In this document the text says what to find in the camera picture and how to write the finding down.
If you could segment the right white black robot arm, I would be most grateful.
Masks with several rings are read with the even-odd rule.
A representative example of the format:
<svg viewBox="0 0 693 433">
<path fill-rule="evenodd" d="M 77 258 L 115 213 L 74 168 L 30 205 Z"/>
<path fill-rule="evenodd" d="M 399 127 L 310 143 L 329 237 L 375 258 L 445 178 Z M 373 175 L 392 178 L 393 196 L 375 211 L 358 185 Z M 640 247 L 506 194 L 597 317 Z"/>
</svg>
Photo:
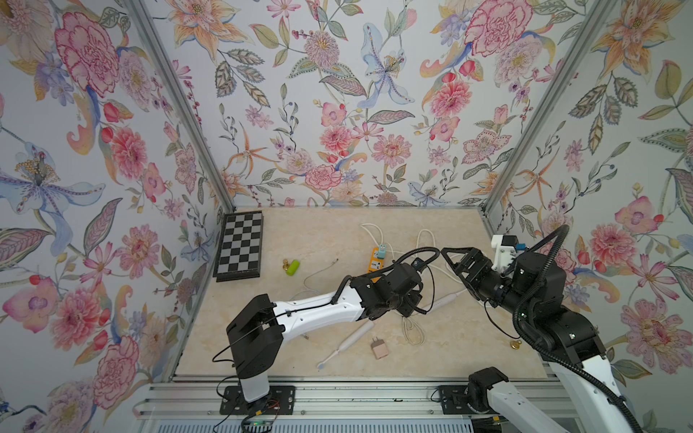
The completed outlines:
<svg viewBox="0 0 693 433">
<path fill-rule="evenodd" d="M 562 304 L 566 272 L 555 262 L 556 250 L 498 245 L 494 260 L 472 247 L 444 248 L 441 255 L 475 299 L 511 313 L 516 335 L 559 378 L 585 431 L 642 431 L 597 328 Z"/>
</svg>

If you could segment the black white checkerboard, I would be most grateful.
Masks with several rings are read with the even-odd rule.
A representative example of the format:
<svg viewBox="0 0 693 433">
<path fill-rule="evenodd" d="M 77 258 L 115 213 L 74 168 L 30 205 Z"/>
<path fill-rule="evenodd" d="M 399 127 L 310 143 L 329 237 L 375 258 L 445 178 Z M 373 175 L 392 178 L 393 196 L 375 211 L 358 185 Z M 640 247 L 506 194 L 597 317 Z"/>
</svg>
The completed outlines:
<svg viewBox="0 0 693 433">
<path fill-rule="evenodd" d="M 263 212 L 226 214 L 216 254 L 214 277 L 219 283 L 259 278 L 262 263 Z"/>
</svg>

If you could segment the white electric toothbrush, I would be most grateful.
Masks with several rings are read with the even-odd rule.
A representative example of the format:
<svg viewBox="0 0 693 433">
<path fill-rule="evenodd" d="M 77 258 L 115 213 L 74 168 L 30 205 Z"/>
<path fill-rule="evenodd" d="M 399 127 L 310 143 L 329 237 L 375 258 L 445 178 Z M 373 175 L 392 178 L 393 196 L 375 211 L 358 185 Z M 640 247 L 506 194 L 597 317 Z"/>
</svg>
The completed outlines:
<svg viewBox="0 0 693 433">
<path fill-rule="evenodd" d="M 359 339 L 364 337 L 374 327 L 375 327 L 375 323 L 373 323 L 373 321 L 368 321 L 368 322 L 366 322 L 366 324 L 364 324 L 361 327 L 359 327 L 358 329 L 356 329 L 348 337 L 346 337 L 330 355 L 328 355 L 324 360 L 322 360 L 319 364 L 317 364 L 317 368 L 319 370 L 322 370 L 331 359 L 337 357 L 338 355 L 340 355 L 343 352 L 346 352 L 348 350 L 348 348 L 351 348 L 351 346 L 353 346 L 353 344 L 357 343 L 357 341 L 359 341 Z"/>
<path fill-rule="evenodd" d="M 448 305 L 449 303 L 455 301 L 460 297 L 461 295 L 467 293 L 467 290 L 460 290 L 459 292 L 453 292 L 448 295 L 445 295 L 444 297 L 437 299 L 434 301 L 431 306 L 427 308 L 427 312 L 433 312 L 434 310 L 438 310 L 441 307 L 444 307 Z"/>
</svg>

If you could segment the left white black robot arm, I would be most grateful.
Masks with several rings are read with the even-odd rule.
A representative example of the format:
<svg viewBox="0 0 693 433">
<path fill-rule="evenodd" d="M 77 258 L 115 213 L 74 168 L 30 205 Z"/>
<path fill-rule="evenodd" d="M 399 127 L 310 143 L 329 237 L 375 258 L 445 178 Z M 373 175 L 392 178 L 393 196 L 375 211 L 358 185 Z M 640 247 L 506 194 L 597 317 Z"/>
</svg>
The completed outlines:
<svg viewBox="0 0 693 433">
<path fill-rule="evenodd" d="M 404 317 L 422 300 L 424 261 L 395 262 L 383 270 L 346 276 L 335 292 L 298 301 L 273 302 L 267 294 L 249 301 L 226 328 L 245 402 L 269 396 L 268 371 L 283 344 L 341 323 L 376 321 L 396 311 Z"/>
</svg>

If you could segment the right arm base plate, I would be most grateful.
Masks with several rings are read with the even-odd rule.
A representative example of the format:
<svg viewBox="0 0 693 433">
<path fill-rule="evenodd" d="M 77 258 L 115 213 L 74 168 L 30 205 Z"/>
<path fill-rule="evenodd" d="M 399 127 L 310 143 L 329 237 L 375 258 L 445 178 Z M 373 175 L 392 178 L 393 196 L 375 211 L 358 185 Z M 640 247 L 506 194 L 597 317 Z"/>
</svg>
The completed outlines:
<svg viewBox="0 0 693 433">
<path fill-rule="evenodd" d="M 504 390 L 501 384 L 441 385 L 431 400 L 440 404 L 444 415 L 506 416 L 517 410 L 519 403 Z"/>
</svg>

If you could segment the aluminium mounting rail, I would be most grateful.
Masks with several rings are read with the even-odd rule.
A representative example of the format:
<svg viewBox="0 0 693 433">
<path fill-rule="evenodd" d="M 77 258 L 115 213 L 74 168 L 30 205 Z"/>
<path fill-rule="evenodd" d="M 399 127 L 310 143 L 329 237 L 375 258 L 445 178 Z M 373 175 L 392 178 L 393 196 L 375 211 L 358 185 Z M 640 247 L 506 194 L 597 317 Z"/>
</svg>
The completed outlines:
<svg viewBox="0 0 693 433">
<path fill-rule="evenodd" d="M 147 388 L 144 400 L 135 404 L 137 420 L 220 420 L 222 397 L 232 381 L 187 381 L 155 384 Z M 414 381 L 305 381 L 270 382 L 271 386 L 292 386 L 293 414 L 288 420 L 327 418 L 436 419 L 443 418 L 437 389 L 442 382 Z M 524 398 L 552 418 L 577 418 L 568 393 L 557 381 L 516 382 Z"/>
</svg>

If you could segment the teal USB charger plug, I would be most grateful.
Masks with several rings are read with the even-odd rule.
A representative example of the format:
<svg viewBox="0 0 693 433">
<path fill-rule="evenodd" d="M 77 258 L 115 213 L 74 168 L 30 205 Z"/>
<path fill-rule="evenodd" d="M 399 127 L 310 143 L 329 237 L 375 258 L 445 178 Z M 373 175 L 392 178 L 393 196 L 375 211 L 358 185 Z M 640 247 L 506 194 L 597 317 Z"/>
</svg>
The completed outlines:
<svg viewBox="0 0 693 433">
<path fill-rule="evenodd" d="M 377 253 L 376 253 L 376 258 L 379 260 L 384 260 L 387 255 L 387 247 L 385 244 L 381 244 L 378 246 Z"/>
</svg>

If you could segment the pink USB charger plug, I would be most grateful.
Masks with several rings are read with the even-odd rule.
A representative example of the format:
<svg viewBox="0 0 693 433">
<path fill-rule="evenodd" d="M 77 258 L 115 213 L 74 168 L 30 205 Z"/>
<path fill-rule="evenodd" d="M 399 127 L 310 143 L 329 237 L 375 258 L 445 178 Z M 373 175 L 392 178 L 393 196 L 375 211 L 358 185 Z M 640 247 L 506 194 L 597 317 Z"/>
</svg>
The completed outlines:
<svg viewBox="0 0 693 433">
<path fill-rule="evenodd" d="M 371 349 L 375 359 L 383 359 L 389 355 L 389 349 L 386 342 L 380 338 L 375 338 L 371 343 Z"/>
</svg>

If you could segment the green small object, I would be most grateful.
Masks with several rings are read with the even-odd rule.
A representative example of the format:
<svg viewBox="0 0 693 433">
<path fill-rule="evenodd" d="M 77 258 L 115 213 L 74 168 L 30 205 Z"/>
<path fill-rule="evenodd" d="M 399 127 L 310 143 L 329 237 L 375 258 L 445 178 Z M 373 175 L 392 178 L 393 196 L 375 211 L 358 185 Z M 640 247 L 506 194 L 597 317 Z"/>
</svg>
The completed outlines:
<svg viewBox="0 0 693 433">
<path fill-rule="evenodd" d="M 293 260 L 289 264 L 290 267 L 285 271 L 285 273 L 287 275 L 294 276 L 294 274 L 296 274 L 296 272 L 299 270 L 301 263 L 298 260 Z"/>
</svg>

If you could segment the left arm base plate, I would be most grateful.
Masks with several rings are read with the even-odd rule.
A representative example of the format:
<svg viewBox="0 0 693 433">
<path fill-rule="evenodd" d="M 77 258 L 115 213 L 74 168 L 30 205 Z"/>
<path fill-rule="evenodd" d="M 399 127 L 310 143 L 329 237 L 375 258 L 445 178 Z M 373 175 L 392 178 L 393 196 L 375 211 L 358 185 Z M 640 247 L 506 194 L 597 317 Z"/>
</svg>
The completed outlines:
<svg viewBox="0 0 693 433">
<path fill-rule="evenodd" d="M 247 402 L 240 386 L 227 386 L 222 394 L 220 415 L 292 415 L 296 402 L 295 386 L 271 386 L 270 393 Z"/>
</svg>

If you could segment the orange power strip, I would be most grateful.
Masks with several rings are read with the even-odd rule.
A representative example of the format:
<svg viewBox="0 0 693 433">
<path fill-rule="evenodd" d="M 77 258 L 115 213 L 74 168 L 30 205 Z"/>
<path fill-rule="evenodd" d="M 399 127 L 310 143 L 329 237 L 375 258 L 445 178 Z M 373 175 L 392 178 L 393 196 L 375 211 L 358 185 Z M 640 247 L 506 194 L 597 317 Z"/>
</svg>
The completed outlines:
<svg viewBox="0 0 693 433">
<path fill-rule="evenodd" d="M 377 253 L 378 246 L 375 247 L 372 251 L 371 258 L 369 259 L 368 263 L 368 272 L 372 274 L 373 272 L 378 272 L 382 271 L 385 267 L 384 260 L 379 260 L 376 258 L 376 253 Z"/>
</svg>

